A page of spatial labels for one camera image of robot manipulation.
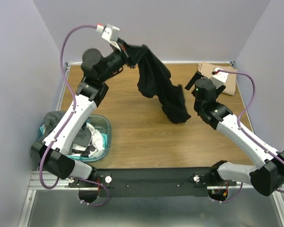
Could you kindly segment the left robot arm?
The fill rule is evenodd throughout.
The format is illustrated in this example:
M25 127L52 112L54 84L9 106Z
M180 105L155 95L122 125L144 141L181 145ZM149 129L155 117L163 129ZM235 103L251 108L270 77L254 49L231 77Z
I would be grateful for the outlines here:
M84 52L82 60L83 78L73 102L53 131L43 141L36 141L31 151L40 163L40 171L46 170L60 179L79 178L84 186L90 187L96 179L92 166L67 155L84 122L104 99L108 91L105 81L121 71L128 54L121 49L103 57L99 50L92 48Z

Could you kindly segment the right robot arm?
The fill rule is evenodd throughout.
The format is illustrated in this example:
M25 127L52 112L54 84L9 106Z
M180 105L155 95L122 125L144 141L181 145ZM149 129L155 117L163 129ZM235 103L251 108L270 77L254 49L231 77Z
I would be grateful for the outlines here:
M207 78L196 72L185 86L195 97L194 110L214 130L234 142L251 159L252 165L238 165L221 160L204 175L195 175L195 183L220 185L224 181L246 183L264 196L278 191L284 184L284 150L279 151L265 143L241 121L227 106L217 101L226 88L230 71L215 68Z

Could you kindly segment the black t shirt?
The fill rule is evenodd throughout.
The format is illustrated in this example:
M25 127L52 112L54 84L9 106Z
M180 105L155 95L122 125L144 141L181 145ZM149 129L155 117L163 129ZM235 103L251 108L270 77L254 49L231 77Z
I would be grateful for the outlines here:
M189 115L182 85L173 85L169 69L145 46L123 44L122 49L138 65L137 87L146 98L157 96L167 118L174 124L185 123Z

